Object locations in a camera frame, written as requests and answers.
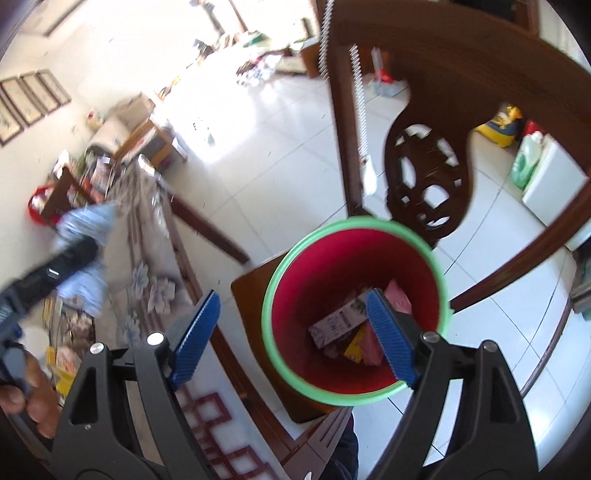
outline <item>metal screw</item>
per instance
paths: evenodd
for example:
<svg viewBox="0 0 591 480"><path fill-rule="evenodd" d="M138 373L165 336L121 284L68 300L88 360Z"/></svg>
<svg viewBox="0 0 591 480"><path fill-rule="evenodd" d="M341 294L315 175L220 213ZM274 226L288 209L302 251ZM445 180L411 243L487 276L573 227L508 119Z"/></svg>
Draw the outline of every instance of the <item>metal screw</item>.
<svg viewBox="0 0 591 480"><path fill-rule="evenodd" d="M499 349L499 346L493 342L492 340L485 340L484 342L484 350L490 353L494 353Z"/></svg>
<svg viewBox="0 0 591 480"><path fill-rule="evenodd" d="M423 333L423 340L427 343L437 343L441 337L436 332L425 332Z"/></svg>
<svg viewBox="0 0 591 480"><path fill-rule="evenodd" d="M148 335L149 345L160 345L162 342L164 342L164 334L160 332L154 332Z"/></svg>
<svg viewBox="0 0 591 480"><path fill-rule="evenodd" d="M90 347L90 353L92 353L93 355L97 355L98 353L101 353L103 350L105 349L105 346L102 343L94 343L91 347Z"/></svg>

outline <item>chair seat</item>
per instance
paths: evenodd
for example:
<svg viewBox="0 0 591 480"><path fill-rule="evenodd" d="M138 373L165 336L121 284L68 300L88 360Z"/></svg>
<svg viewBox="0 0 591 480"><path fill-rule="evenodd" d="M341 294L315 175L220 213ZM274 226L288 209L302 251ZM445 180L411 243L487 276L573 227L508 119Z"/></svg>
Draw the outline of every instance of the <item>chair seat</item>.
<svg viewBox="0 0 591 480"><path fill-rule="evenodd" d="M246 330L252 353L281 399L285 410L296 423L315 420L337 407L315 402L296 392L273 367L262 340L262 304L271 277L285 254L272 258L232 282L232 294Z"/></svg>

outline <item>picture frame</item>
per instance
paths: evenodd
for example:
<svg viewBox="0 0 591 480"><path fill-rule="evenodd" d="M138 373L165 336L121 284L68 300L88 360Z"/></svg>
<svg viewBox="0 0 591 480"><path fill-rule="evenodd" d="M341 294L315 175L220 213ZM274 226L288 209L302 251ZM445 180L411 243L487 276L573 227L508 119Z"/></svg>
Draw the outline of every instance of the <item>picture frame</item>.
<svg viewBox="0 0 591 480"><path fill-rule="evenodd" d="M35 100L29 96L29 93L23 89L21 82L17 77L2 80L0 89L8 98L12 106L17 110L20 117L27 125L33 125L43 118L45 113L38 106Z"/></svg>
<svg viewBox="0 0 591 480"><path fill-rule="evenodd" d="M72 101L72 97L68 95L49 70L39 70L36 75L53 97L60 102L60 105L66 105Z"/></svg>
<svg viewBox="0 0 591 480"><path fill-rule="evenodd" d="M60 102L39 79L36 72L29 72L21 75L20 81L23 88L28 90L30 96L35 98L37 103L43 107L46 113L52 113L61 106Z"/></svg>
<svg viewBox="0 0 591 480"><path fill-rule="evenodd" d="M0 145L6 145L23 130L17 116L8 106L8 102L0 96Z"/></svg>

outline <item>white spiral cord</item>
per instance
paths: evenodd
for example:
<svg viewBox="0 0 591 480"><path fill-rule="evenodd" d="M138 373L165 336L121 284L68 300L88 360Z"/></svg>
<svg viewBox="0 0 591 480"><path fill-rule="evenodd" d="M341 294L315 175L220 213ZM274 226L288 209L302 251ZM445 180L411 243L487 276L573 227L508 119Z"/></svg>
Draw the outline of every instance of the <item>white spiral cord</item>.
<svg viewBox="0 0 591 480"><path fill-rule="evenodd" d="M332 20L332 12L335 0L327 0L322 19L322 29L320 31L320 74L324 79L328 79L328 49L329 49L329 31ZM369 156L367 118L365 115L365 94L363 93L363 77L361 75L361 61L359 59L359 49L353 45L350 49L351 67L353 70L353 89L355 92L357 130L359 135L358 152L359 163L361 165L361 179L363 191L367 195L373 195L378 189L378 176L375 173L374 166Z"/></svg>

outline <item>green bin rim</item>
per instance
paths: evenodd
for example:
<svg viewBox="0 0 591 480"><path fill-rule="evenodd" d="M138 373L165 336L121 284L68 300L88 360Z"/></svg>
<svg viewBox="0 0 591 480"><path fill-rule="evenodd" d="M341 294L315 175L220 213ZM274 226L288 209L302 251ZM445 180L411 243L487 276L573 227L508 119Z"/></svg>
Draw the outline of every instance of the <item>green bin rim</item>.
<svg viewBox="0 0 591 480"><path fill-rule="evenodd" d="M291 387L293 387L300 394L312 400L328 405L343 407L354 407L357 405L365 405L383 400L403 390L406 387L406 383L399 380L388 387L362 394L335 393L311 385L302 377L297 375L290 367L288 367L283 360L283 357L277 348L277 344L275 343L275 338L273 337L271 311L275 292L277 291L277 287L283 275L289 266L294 262L294 260L306 248L318 240L333 233L355 229L374 229L390 233L391 235L404 240L406 243L415 248L421 254L425 262L427 262L427 265L430 267L437 284L437 290L439 292L439 321L437 322L437 332L443 337L446 336L450 318L452 316L452 311L449 308L449 302L447 299L446 282L443 278L441 268L439 267L439 264L431 251L431 247L429 247L425 240L420 238L416 233L406 226L391 220L380 220L370 216L357 216L325 225L300 240L281 261L275 270L275 273L273 273L271 281L269 282L269 286L267 287L261 315L263 343L271 363L281 375L281 377Z"/></svg>

